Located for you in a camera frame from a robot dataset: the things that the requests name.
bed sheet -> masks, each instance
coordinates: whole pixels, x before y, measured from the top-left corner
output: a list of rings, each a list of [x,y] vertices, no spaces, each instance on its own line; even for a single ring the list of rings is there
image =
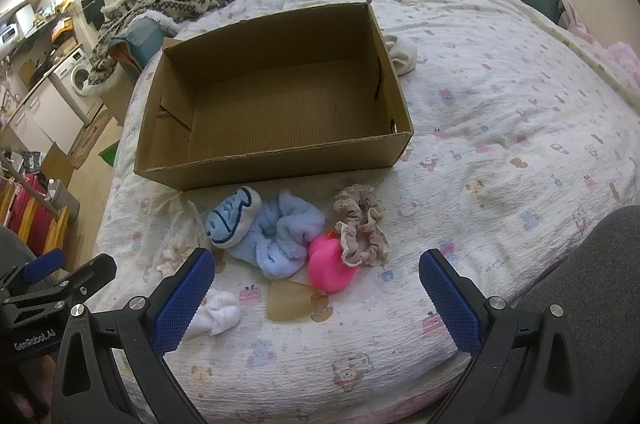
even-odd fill
[[[237,0],[190,22],[187,39],[262,14],[335,1]],[[374,0],[385,33],[418,45],[402,90],[415,135],[393,168],[252,184],[281,187],[330,213],[348,184],[386,203],[385,266],[362,268],[310,317],[266,319],[269,283],[225,256],[214,285],[238,294],[240,324],[165,355],[212,423],[382,424],[444,394],[468,356],[456,352],[418,280],[418,257],[438,247],[486,295],[514,299],[617,207],[640,200],[640,93],[598,49],[519,0]],[[133,173],[158,55],[132,98],[95,254],[116,279],[89,306],[149,294],[168,240],[206,245],[202,218],[234,190],[186,194]],[[305,271],[294,280],[304,281]],[[121,371],[146,420],[121,355]]]

pink cloth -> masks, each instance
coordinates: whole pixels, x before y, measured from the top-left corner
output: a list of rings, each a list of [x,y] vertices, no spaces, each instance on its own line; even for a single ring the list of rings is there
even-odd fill
[[[566,13],[566,29],[578,38],[585,40],[589,45],[602,48],[597,39],[589,34],[587,25],[578,14],[574,4],[569,0],[562,0]],[[621,68],[634,78],[636,84],[640,86],[640,60],[631,46],[618,41],[606,50],[607,56],[616,62]]]

tiled floor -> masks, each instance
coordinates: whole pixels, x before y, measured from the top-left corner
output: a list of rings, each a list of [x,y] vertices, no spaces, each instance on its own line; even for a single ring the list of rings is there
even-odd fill
[[[78,219],[66,230],[65,270],[70,272],[87,262],[94,251],[95,237],[109,197],[113,168],[99,153],[120,139],[122,127],[112,118],[80,169],[74,171],[69,192],[80,202]]]

pink toy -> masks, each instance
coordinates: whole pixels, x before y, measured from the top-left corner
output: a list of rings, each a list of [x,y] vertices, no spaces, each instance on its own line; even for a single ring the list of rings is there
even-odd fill
[[[325,292],[344,289],[356,274],[356,267],[342,262],[342,247],[334,232],[316,236],[308,248],[311,285]]]

red fabric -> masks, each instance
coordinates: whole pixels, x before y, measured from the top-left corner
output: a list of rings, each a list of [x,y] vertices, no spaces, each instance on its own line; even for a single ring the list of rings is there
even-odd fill
[[[24,176],[25,181],[33,189],[40,193],[46,193],[47,190],[42,187],[38,178],[34,174],[26,174]],[[24,210],[27,207],[27,203],[30,200],[31,195],[25,189],[22,189],[18,196],[14,200],[14,204],[11,207],[11,214],[9,215],[9,221],[6,226],[11,229],[15,234],[18,234],[20,230],[20,222]],[[33,216],[33,223],[31,224],[31,231],[27,239],[27,247],[31,249],[31,252],[36,256],[40,256],[44,250],[44,244],[47,239],[47,233],[49,232],[49,224],[53,216],[42,206],[38,205],[36,213]]]

